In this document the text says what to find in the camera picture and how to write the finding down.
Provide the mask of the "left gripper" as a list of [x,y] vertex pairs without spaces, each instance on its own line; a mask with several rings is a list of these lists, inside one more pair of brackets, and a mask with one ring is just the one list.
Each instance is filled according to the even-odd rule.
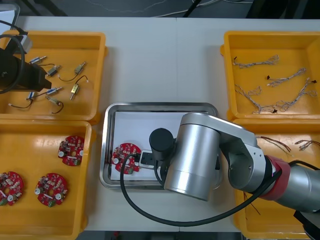
[[13,67],[13,80],[9,85],[10,91],[36,91],[52,88],[52,83],[46,79],[46,71],[37,64],[27,63],[21,59],[10,56]]

